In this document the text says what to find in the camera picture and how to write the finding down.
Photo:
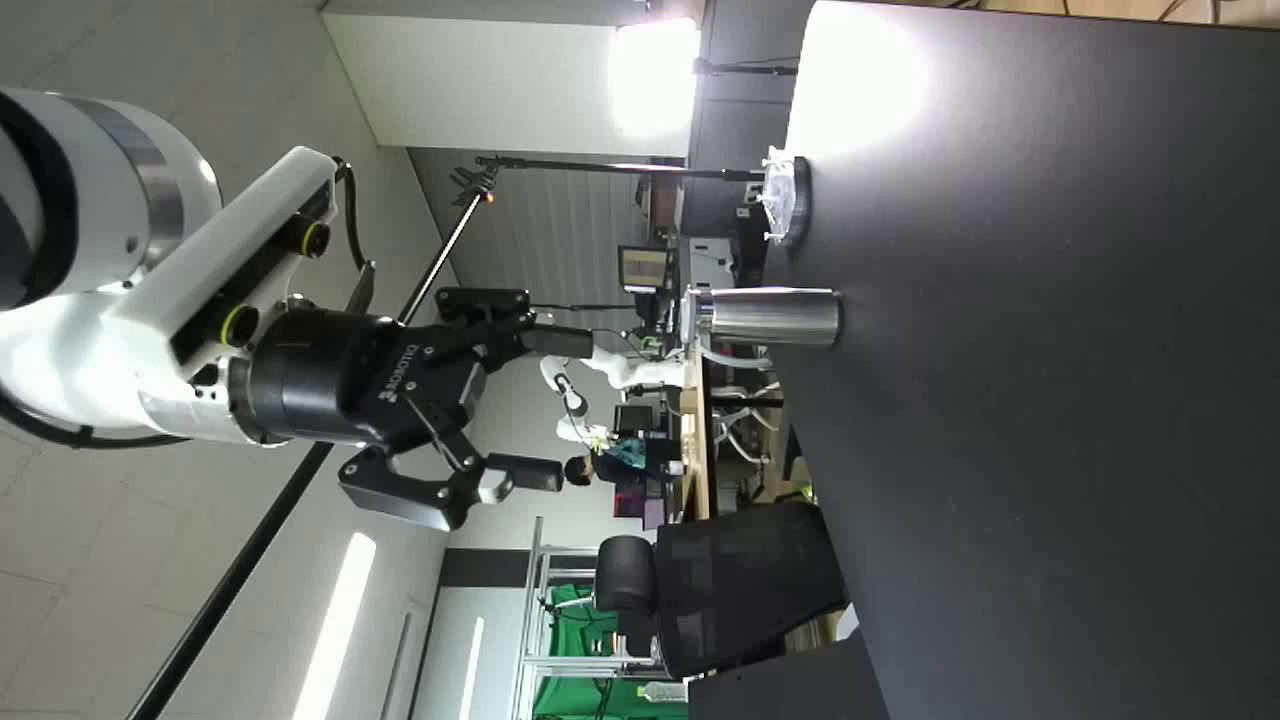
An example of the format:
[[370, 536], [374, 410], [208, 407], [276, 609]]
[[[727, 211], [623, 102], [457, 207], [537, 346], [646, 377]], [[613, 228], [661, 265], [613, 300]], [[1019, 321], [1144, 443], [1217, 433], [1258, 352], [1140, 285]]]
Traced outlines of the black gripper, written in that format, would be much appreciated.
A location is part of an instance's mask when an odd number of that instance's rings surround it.
[[342, 487], [357, 506], [457, 530], [515, 487], [561, 491], [558, 459], [483, 453], [463, 436], [483, 377], [537, 356], [590, 356], [593, 333], [550, 324], [520, 287], [457, 287], [439, 321], [289, 303], [234, 364], [234, 416], [252, 439], [351, 443]]

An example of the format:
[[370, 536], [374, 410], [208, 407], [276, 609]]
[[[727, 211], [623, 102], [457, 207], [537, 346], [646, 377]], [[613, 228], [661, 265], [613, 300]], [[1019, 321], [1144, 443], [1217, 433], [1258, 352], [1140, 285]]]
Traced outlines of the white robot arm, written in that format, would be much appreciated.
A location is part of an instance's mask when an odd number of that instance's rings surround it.
[[326, 309], [291, 271], [351, 228], [351, 167], [289, 146], [239, 194], [168, 119], [0, 90], [0, 382], [17, 416], [110, 439], [343, 443], [343, 491], [454, 530], [513, 491], [463, 423], [525, 346], [515, 297], [436, 324]]

